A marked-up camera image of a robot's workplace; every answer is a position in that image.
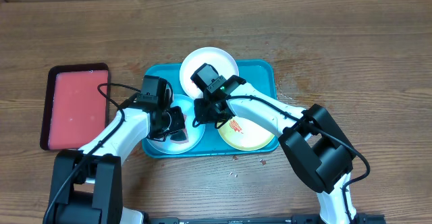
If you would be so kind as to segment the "dark green bow-shaped sponge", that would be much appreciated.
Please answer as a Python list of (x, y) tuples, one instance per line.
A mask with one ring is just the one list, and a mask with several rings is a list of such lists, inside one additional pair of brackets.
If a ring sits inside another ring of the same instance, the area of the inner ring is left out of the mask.
[(171, 135), (170, 140), (176, 144), (184, 144), (188, 142), (188, 134), (186, 130), (179, 130)]

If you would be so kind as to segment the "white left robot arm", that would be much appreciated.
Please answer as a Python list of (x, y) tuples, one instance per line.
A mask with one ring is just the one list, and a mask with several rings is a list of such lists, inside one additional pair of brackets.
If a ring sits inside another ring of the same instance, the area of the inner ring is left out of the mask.
[(123, 204), (122, 165), (142, 139), (164, 140), (184, 128), (179, 106), (119, 110), (94, 140), (55, 157), (44, 223), (147, 223)]

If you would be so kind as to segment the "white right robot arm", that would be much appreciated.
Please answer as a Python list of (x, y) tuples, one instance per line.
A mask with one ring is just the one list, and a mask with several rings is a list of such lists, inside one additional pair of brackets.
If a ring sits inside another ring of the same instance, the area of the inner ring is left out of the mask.
[(195, 103), (195, 122), (248, 119), (279, 141), (294, 173), (317, 193), (324, 223), (353, 223), (356, 210), (347, 186), (354, 148), (329, 112), (314, 104), (309, 109), (273, 99), (239, 76), (191, 77), (203, 97)]

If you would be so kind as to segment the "light blue plate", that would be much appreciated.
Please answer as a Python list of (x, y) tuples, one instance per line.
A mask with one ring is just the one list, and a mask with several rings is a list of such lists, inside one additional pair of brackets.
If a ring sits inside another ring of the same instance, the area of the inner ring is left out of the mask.
[(166, 157), (167, 155), (180, 155), (192, 150), (201, 140), (205, 132), (205, 126), (200, 125), (197, 128), (192, 126), (194, 114), (194, 101), (185, 95), (175, 94), (173, 96), (172, 107), (179, 106), (185, 118), (186, 131), (188, 134), (188, 142), (184, 144), (176, 144), (170, 140), (168, 136), (166, 141), (158, 142), (154, 140), (144, 139), (142, 148), (144, 152), (153, 158)]

